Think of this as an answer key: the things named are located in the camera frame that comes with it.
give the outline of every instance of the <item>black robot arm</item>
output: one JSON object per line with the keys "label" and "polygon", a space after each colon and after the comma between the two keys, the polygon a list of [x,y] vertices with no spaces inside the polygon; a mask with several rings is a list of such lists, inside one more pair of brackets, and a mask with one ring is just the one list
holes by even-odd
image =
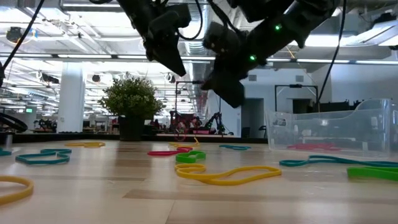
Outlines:
{"label": "black robot arm", "polygon": [[216,52],[213,71],[203,90],[214,90],[233,108],[244,102],[244,87],[239,82],[248,71],[265,65],[266,59],[292,41],[300,48],[311,31],[330,18],[340,0],[230,0],[231,7],[240,7],[248,21],[263,21],[250,32],[225,31],[211,23],[203,45]]}
{"label": "black robot arm", "polygon": [[[90,1],[104,4],[112,0]],[[187,4],[166,6],[167,1],[117,0],[141,35],[147,58],[184,76],[178,28],[188,26],[191,16]],[[201,88],[214,90],[233,108],[244,103],[244,87],[239,81],[248,71],[265,65],[268,57],[294,40],[303,48],[311,31],[330,18],[340,4],[340,0],[227,0],[232,8],[242,10],[248,22],[262,21],[252,31],[243,32],[233,27],[213,0],[207,1],[223,25],[212,22],[203,39],[203,46],[216,53],[216,60]]]}

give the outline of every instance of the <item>ductwork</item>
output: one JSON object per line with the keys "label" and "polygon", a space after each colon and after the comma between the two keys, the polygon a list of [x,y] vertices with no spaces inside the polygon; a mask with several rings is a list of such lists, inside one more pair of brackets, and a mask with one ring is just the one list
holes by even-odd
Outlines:
{"label": "ductwork", "polygon": [[[197,6],[194,4],[189,5],[192,22],[200,22],[200,15],[197,9]],[[199,35],[199,38],[203,38],[205,31],[207,30],[209,24],[209,16],[210,16],[210,7],[208,5],[201,5],[201,10],[203,12],[203,28],[202,33]],[[185,46],[187,48],[187,53],[189,56],[203,56],[208,55],[207,50],[203,47],[202,42],[186,42]],[[193,72],[193,80],[203,80],[206,71],[210,64],[208,63],[193,63],[192,64],[192,72]],[[202,115],[204,113],[204,107],[206,105],[206,101],[202,98],[202,90],[200,89],[200,85],[193,85],[193,92],[195,94],[195,99],[197,101],[197,111],[198,114]]]}

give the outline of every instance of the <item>rubber band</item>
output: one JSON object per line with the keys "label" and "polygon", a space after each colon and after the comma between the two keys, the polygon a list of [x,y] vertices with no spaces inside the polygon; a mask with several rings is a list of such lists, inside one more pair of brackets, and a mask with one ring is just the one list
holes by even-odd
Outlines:
{"label": "rubber band", "polygon": [[105,146],[103,142],[74,142],[65,144],[68,147],[86,147],[86,148],[98,148]]}
{"label": "rubber band", "polygon": [[220,145],[219,147],[223,147],[223,148],[226,148],[226,149],[239,150],[239,151],[245,151],[245,150],[251,149],[250,146]]}
{"label": "rubber band", "polygon": [[22,177],[14,177],[14,176],[1,176],[0,175],[0,182],[10,182],[10,183],[17,183],[23,184],[26,186],[24,190],[20,192],[16,192],[13,194],[0,196],[0,206],[5,205],[7,203],[16,202],[33,194],[33,181],[29,179],[25,179]]}
{"label": "rubber band", "polygon": [[147,154],[149,156],[173,156],[176,154],[189,152],[192,149],[193,148],[191,148],[191,147],[178,147],[176,151],[151,151],[151,152],[148,152]]}
{"label": "rubber band", "polygon": [[398,181],[398,168],[387,167],[349,167],[347,168],[349,178],[375,177],[379,179]]}
{"label": "rubber band", "polygon": [[179,144],[179,143],[175,143],[175,142],[169,142],[169,144],[174,147],[199,147],[200,143],[199,143],[198,139],[197,138],[194,138],[194,139],[196,142],[191,145],[183,145],[183,144]]}
{"label": "rubber band", "polygon": [[335,148],[334,144],[295,144],[292,146],[287,146],[288,149],[297,149],[297,150],[324,150],[324,151],[341,151],[339,148]]}
{"label": "rubber band", "polygon": [[[247,171],[247,170],[258,170],[258,169],[265,169],[268,170],[269,172],[254,175],[251,177],[246,177],[241,180],[219,180],[220,178],[231,176],[232,174],[235,174],[237,172]],[[200,182],[203,182],[205,184],[222,185],[222,186],[241,185],[255,180],[264,179],[268,177],[275,177],[277,175],[282,174],[282,171],[280,169],[268,166],[239,167],[219,174],[192,174],[192,172],[206,171],[206,166],[202,164],[179,164],[175,166],[175,171],[177,175],[182,178],[199,180]]]}
{"label": "rubber band", "polygon": [[[39,154],[24,154],[15,157],[16,161],[23,162],[28,165],[52,165],[59,163],[69,162],[70,157],[69,153],[72,153],[70,149],[42,149]],[[36,157],[45,157],[45,156],[57,156],[60,159],[53,160],[30,160],[31,158]]]}
{"label": "rubber band", "polygon": [[175,156],[177,162],[196,163],[199,159],[206,159],[206,153],[201,151],[190,151],[187,153],[180,153]]}
{"label": "rubber band", "polygon": [[298,167],[315,163],[337,163],[337,164],[359,164],[371,167],[398,167],[398,162],[389,161],[356,161],[352,159],[344,159],[335,156],[309,156],[306,161],[303,160],[283,160],[279,161],[279,165],[287,167]]}
{"label": "rubber band", "polygon": [[2,148],[0,148],[0,156],[10,156],[11,154],[11,151],[4,151]]}

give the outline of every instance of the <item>red rubber band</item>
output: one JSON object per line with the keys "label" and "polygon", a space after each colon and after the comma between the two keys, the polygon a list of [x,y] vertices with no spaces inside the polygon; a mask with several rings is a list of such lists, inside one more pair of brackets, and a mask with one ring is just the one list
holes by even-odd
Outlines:
{"label": "red rubber band", "polygon": [[191,147],[178,147],[176,151],[151,151],[147,154],[149,156],[174,156],[180,153],[186,153],[191,151],[193,148]]}

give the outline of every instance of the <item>clear plastic bin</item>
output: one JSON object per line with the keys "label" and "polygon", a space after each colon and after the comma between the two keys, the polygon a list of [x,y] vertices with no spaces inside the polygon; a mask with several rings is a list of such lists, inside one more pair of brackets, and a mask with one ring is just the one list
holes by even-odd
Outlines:
{"label": "clear plastic bin", "polygon": [[398,142],[398,108],[366,100],[355,111],[266,113],[269,147],[313,154],[389,157]]}

